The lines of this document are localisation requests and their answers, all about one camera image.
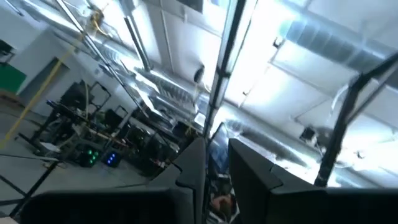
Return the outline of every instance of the floor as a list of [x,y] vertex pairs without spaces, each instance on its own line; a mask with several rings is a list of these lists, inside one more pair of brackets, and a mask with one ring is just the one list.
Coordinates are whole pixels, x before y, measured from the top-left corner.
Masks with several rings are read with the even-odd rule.
[[[15,123],[18,111],[0,105],[0,140],[4,139],[10,127]],[[36,114],[28,114],[21,122],[16,133],[21,132],[31,136],[37,126],[31,120],[42,122],[43,118]],[[33,156],[28,145],[23,139],[14,141],[12,138],[0,154],[18,156]],[[28,191],[37,179],[44,173],[43,162],[31,159],[12,158],[0,156],[0,174],[9,179],[16,186]],[[138,174],[137,169],[122,161],[117,168],[97,163],[93,168],[82,168],[68,164],[66,169],[57,167],[45,182],[39,187],[37,194],[49,190],[76,190],[76,189],[101,189],[122,185],[140,184],[147,179]],[[0,181],[0,200],[21,198],[14,189]],[[8,214],[15,205],[0,207],[0,212]]]

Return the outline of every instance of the ceiling duct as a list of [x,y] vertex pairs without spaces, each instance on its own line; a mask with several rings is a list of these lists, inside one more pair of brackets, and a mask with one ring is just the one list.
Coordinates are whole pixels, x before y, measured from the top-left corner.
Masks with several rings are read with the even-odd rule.
[[[357,72],[373,69],[396,51],[309,10],[303,10],[288,0],[276,4],[282,6],[280,10],[292,15],[290,19],[282,21],[279,27],[281,37]],[[398,76],[389,80],[388,85],[398,88]]]
[[[55,9],[46,6],[40,1],[25,1],[24,9],[31,14],[31,16],[42,19],[70,37],[77,39],[80,36],[79,31],[72,23],[61,17]],[[95,44],[101,45],[101,48],[105,51],[109,51],[112,54],[123,54],[136,60],[138,59],[137,54],[133,49],[114,40],[108,40],[102,34],[96,34],[95,37],[91,35],[90,37],[93,39]],[[162,88],[168,89],[171,94],[178,96],[181,102],[193,102],[192,96],[195,88],[191,83],[178,76],[167,75],[159,69],[160,67],[158,65],[155,63],[153,64],[155,65],[153,71],[145,72],[143,70],[138,70],[138,72],[143,77],[157,85],[160,85]],[[199,111],[206,111],[208,100],[208,93],[200,93],[198,101],[196,102],[199,107]],[[220,108],[220,112],[223,111],[229,115],[223,119],[226,121],[230,130],[242,133],[247,138],[251,138],[255,142],[261,143],[264,148],[276,153],[280,157],[303,165],[306,163],[303,158],[313,158],[316,161],[320,158],[319,153],[314,148],[306,145],[298,139],[289,137],[288,135],[278,131],[275,127],[245,113],[227,102],[224,102]],[[352,169],[336,169],[335,173],[343,179],[351,179],[353,182],[358,183],[358,185],[375,187],[374,183],[356,174]]]

